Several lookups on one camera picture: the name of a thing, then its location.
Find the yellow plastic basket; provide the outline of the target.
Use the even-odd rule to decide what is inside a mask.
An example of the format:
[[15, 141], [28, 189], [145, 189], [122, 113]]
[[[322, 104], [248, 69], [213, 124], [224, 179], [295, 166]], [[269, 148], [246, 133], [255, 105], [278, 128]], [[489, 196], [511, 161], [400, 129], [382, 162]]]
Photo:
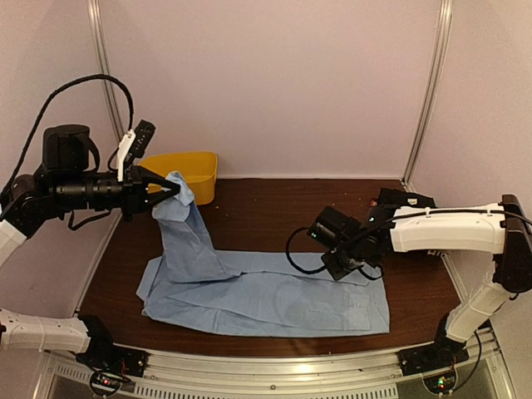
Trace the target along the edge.
[[191, 151], [153, 155], [141, 161], [140, 166], [161, 176], [179, 172], [195, 194], [195, 203], [207, 205], [214, 200], [218, 161], [214, 152]]

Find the black shirt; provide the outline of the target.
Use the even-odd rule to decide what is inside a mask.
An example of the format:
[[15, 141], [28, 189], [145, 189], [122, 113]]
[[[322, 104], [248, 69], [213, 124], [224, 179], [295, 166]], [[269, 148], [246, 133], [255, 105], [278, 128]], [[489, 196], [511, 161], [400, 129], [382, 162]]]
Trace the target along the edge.
[[409, 206], [413, 208], [436, 208], [432, 197], [397, 189], [380, 188], [379, 195], [372, 199], [374, 205], [391, 205], [396, 207]]

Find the light blue long sleeve shirt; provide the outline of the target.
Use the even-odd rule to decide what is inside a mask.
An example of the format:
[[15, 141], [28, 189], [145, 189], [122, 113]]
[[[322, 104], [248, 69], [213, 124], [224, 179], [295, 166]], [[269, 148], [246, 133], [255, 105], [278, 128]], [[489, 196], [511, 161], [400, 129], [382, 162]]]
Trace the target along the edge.
[[247, 337], [343, 337], [389, 333], [383, 281], [369, 267], [335, 282], [303, 275], [284, 254], [217, 250], [182, 175], [180, 192], [158, 204], [163, 252], [136, 291], [142, 315], [205, 333]]

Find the grey shirt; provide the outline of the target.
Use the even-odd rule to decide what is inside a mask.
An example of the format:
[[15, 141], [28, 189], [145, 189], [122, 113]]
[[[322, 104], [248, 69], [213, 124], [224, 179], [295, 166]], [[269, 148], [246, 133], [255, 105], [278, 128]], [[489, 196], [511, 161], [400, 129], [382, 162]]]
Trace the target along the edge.
[[428, 249], [426, 251], [426, 254], [429, 256], [443, 257], [443, 256], [448, 256], [450, 252], [448, 250], [442, 250], [442, 249]]

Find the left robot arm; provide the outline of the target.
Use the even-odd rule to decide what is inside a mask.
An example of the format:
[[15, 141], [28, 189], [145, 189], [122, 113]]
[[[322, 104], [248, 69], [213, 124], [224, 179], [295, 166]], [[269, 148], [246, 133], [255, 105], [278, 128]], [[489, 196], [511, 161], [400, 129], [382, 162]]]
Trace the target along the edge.
[[[67, 219], [76, 231], [118, 209], [125, 219], [153, 209], [180, 192], [180, 186], [133, 164], [143, 156], [155, 127], [141, 121], [122, 138], [115, 170], [100, 172], [99, 151], [82, 125], [47, 129], [43, 155], [31, 175], [20, 175], [1, 193], [1, 261], [11, 256], [48, 220]], [[43, 318], [1, 312], [1, 349], [68, 351], [88, 355], [102, 369], [113, 368], [119, 350], [102, 321], [94, 316]]]

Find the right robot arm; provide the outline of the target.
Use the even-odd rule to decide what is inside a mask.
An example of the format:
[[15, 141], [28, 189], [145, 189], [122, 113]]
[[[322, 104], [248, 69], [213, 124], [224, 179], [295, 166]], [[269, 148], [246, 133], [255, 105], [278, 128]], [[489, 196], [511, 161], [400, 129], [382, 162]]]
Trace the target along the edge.
[[512, 295], [531, 288], [530, 223], [512, 198], [465, 209], [383, 190], [363, 221], [326, 207], [304, 233], [323, 254], [218, 250], [191, 190], [153, 210], [163, 253], [137, 289], [143, 314], [205, 333], [243, 337], [342, 337], [388, 333], [381, 259], [417, 250], [492, 254], [495, 271], [444, 319], [426, 360], [445, 366], [458, 342]]

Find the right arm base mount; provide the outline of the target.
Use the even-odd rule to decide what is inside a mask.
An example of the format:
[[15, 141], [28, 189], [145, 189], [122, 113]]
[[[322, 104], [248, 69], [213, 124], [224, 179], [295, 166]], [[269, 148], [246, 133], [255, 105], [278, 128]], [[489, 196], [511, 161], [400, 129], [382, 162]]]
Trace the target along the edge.
[[435, 343], [402, 349], [397, 357], [404, 377], [449, 368], [470, 358], [463, 347], [453, 352]]

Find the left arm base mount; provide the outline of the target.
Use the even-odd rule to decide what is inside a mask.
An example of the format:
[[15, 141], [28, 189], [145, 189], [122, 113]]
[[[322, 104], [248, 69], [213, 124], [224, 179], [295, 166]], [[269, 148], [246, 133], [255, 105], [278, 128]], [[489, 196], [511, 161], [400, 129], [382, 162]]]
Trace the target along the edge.
[[146, 351], [115, 344], [89, 347], [77, 353], [76, 360], [93, 371], [110, 372], [120, 377], [143, 377], [149, 354]]

